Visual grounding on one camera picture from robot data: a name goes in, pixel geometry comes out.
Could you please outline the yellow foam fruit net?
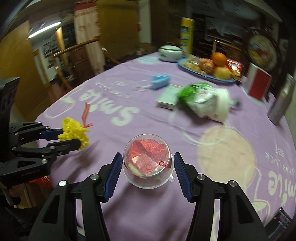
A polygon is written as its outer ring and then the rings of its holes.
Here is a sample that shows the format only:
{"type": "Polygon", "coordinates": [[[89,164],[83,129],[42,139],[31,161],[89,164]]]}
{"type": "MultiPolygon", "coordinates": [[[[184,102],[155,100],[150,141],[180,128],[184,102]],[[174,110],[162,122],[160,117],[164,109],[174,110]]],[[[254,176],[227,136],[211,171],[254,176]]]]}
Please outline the yellow foam fruit net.
{"type": "Polygon", "coordinates": [[[84,128],[81,123],[73,118],[65,118],[62,121],[62,133],[58,135],[60,141],[68,141],[78,139],[81,146],[78,150],[85,149],[89,146],[89,138],[86,135],[89,130],[84,128]]]}

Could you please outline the clear plastic cup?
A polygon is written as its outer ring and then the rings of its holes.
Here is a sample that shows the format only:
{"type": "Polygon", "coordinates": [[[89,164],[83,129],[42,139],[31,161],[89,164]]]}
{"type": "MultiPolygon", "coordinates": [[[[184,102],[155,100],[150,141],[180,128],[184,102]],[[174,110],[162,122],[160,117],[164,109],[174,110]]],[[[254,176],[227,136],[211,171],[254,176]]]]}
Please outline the clear plastic cup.
{"type": "Polygon", "coordinates": [[[123,153],[123,171],[137,188],[156,189],[173,182],[174,161],[166,141],[144,133],[132,138],[123,153]]]}

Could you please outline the green white milk carton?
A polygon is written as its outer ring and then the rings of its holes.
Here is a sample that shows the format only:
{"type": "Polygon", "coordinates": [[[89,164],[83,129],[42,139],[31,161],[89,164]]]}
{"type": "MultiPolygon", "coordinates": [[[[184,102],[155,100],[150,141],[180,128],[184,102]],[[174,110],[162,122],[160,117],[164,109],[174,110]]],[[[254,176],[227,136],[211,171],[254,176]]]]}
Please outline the green white milk carton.
{"type": "Polygon", "coordinates": [[[217,89],[206,82],[188,85],[178,93],[178,103],[189,107],[199,118],[210,116],[217,102],[217,89]]]}

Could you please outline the white medicine box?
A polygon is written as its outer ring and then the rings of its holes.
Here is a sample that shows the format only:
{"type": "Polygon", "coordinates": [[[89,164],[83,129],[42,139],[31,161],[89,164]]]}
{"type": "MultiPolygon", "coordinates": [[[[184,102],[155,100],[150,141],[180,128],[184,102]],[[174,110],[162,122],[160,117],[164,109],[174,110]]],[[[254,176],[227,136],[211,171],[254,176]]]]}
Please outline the white medicine box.
{"type": "Polygon", "coordinates": [[[181,86],[169,84],[164,88],[160,97],[156,100],[157,106],[173,110],[178,103],[178,94],[182,90],[181,86]]]}

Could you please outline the blue face mask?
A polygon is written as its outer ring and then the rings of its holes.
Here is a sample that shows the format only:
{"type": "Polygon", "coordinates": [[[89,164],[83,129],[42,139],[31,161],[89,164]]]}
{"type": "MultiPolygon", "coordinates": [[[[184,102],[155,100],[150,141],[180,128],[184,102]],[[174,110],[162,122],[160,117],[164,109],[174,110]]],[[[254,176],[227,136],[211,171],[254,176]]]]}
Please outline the blue face mask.
{"type": "Polygon", "coordinates": [[[170,84],[171,77],[168,75],[155,75],[149,80],[141,80],[135,87],[136,91],[146,91],[148,89],[158,90],[170,84]]]}

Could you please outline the purple smile tablecloth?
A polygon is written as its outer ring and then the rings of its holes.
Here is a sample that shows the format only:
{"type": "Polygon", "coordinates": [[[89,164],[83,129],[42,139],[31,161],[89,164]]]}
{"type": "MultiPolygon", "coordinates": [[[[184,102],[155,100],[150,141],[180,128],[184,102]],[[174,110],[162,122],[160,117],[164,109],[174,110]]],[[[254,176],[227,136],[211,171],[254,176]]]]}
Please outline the purple smile tablecloth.
{"type": "MultiPolygon", "coordinates": [[[[236,180],[264,224],[280,207],[293,218],[295,146],[286,119],[275,126],[267,117],[275,97],[269,94],[268,102],[258,102],[241,86],[211,83],[227,88],[231,99],[240,103],[221,124],[200,119],[191,109],[157,107],[163,89],[135,90],[158,74],[169,75],[171,83],[181,87],[203,81],[151,54],[85,81],[37,117],[43,125],[61,128],[67,117],[82,122],[85,103],[90,104],[86,120],[93,125],[87,133],[90,145],[55,161],[53,186],[61,180],[83,181],[117,152],[123,154],[133,137],[152,133],[168,143],[172,154],[180,152],[186,163],[213,181],[236,180]]],[[[173,182],[144,190],[130,184],[121,172],[113,197],[102,204],[111,240],[186,239],[195,204],[183,196],[175,172],[173,176],[173,182]]]]}

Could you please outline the steel water bottle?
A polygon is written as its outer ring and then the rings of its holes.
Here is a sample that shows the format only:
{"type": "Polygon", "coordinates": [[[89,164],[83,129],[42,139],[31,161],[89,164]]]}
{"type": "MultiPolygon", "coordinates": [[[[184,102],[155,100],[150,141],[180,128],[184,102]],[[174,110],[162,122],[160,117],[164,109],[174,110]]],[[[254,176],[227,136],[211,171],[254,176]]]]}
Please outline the steel water bottle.
{"type": "Polygon", "coordinates": [[[285,111],[292,100],[294,88],[295,79],[291,74],[287,73],[285,84],[267,114],[267,117],[274,125],[278,125],[280,123],[280,119],[284,116],[285,111]]]}

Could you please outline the red white box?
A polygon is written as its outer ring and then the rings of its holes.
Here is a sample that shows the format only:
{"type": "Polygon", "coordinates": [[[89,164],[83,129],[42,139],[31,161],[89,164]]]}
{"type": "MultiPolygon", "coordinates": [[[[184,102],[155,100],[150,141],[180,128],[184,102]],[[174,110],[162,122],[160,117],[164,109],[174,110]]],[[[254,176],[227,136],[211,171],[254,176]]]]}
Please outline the red white box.
{"type": "Polygon", "coordinates": [[[269,89],[272,76],[259,66],[250,63],[246,78],[245,92],[258,101],[262,101],[269,89]]]}

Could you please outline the apple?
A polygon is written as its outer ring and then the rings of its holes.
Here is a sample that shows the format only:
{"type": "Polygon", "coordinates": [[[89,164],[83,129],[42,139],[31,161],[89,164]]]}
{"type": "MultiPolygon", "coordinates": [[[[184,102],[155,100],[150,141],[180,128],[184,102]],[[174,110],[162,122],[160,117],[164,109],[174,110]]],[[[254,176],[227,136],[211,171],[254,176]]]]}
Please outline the apple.
{"type": "Polygon", "coordinates": [[[213,77],[222,80],[229,80],[232,78],[231,71],[225,66],[217,66],[213,71],[213,77]]]}

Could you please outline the red snack packet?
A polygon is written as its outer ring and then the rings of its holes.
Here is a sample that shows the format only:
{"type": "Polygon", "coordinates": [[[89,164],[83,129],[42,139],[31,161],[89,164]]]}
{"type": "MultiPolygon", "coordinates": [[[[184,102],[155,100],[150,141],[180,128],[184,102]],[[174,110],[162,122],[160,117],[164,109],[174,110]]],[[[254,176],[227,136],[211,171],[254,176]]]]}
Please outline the red snack packet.
{"type": "Polygon", "coordinates": [[[243,65],[240,62],[227,59],[226,67],[230,70],[233,79],[241,81],[243,65]]]}

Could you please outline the red wrapped fruit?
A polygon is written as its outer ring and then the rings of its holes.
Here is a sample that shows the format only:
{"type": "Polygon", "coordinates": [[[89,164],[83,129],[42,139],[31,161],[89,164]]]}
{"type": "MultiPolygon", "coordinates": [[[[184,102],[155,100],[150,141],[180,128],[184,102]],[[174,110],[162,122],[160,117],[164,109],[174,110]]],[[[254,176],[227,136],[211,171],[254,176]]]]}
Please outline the red wrapped fruit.
{"type": "Polygon", "coordinates": [[[215,64],[211,59],[208,58],[200,58],[199,66],[202,71],[204,71],[208,75],[212,75],[215,69],[215,64]]]}

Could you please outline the white ceramic lidded jar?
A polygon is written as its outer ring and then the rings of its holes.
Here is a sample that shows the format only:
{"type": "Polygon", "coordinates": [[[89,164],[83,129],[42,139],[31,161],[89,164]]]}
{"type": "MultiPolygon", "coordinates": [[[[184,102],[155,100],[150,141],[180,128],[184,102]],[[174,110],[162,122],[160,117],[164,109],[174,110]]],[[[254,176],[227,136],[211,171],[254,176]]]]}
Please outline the white ceramic lidded jar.
{"type": "Polygon", "coordinates": [[[183,57],[183,51],[177,46],[164,45],[158,49],[159,58],[165,62],[175,63],[183,57]]]}

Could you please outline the orange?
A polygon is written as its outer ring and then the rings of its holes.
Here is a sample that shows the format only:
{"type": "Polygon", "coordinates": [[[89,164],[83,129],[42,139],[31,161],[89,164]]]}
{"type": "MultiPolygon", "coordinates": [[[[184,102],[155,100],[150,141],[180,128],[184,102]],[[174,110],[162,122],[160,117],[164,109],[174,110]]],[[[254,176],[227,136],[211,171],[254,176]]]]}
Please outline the orange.
{"type": "Polygon", "coordinates": [[[216,66],[224,66],[227,63],[227,57],[220,52],[212,53],[211,59],[216,66]]]}

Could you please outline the walnut pile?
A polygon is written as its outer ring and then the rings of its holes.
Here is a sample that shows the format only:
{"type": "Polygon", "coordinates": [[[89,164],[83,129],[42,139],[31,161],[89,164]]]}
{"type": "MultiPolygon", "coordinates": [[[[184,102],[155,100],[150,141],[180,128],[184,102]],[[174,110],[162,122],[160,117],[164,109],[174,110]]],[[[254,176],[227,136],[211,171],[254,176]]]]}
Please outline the walnut pile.
{"type": "Polygon", "coordinates": [[[200,58],[190,55],[189,58],[182,63],[185,68],[191,69],[194,72],[200,72],[200,58]]]}

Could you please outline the yellow cylindrical can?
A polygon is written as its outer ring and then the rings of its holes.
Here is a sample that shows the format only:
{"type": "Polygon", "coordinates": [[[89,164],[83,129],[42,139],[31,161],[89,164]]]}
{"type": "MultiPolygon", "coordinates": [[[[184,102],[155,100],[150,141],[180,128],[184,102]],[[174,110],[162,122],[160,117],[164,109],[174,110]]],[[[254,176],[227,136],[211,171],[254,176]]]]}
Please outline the yellow cylindrical can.
{"type": "Polygon", "coordinates": [[[185,56],[191,55],[194,35],[194,20],[190,18],[181,19],[180,48],[185,56]]]}

